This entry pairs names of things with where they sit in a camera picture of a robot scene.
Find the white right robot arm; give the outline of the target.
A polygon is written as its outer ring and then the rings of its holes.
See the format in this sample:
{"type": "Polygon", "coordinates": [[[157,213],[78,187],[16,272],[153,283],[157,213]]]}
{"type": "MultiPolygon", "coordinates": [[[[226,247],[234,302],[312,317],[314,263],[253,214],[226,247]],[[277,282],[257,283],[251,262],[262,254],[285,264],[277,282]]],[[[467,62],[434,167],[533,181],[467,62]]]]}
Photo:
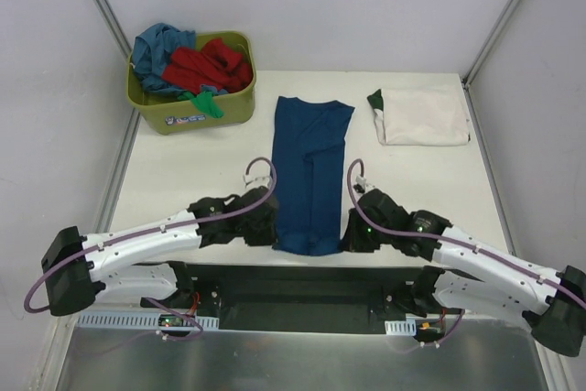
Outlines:
{"type": "Polygon", "coordinates": [[[373,253],[390,245],[427,265],[391,299],[405,313],[469,310],[528,331],[541,345],[567,357],[585,337],[585,274],[558,271],[503,253],[429,211],[407,212],[379,189],[350,187],[353,207],[342,249],[373,253]]]}

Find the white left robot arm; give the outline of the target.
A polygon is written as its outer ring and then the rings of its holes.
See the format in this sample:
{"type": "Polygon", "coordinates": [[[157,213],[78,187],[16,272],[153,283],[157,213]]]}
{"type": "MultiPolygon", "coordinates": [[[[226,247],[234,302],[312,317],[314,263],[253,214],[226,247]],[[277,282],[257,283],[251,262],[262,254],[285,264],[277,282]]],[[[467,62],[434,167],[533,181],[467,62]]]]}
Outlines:
{"type": "Polygon", "coordinates": [[[41,259],[49,304],[56,317],[90,307],[122,269],[165,253],[228,244],[241,238],[249,246],[277,242],[279,203],[260,186],[243,195],[206,197],[163,220],[119,233],[82,235],[76,226],[58,232],[41,259]]]}

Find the dark blue printed t-shirt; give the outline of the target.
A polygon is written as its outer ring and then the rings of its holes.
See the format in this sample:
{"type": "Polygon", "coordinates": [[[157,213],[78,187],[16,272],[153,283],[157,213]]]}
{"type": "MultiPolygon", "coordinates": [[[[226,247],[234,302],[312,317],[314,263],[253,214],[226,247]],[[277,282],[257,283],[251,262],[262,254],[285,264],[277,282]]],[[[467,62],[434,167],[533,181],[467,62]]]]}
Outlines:
{"type": "Polygon", "coordinates": [[[278,98],[272,146],[276,249],[309,256],[340,252],[345,136],[353,111],[339,101],[278,98]]]}

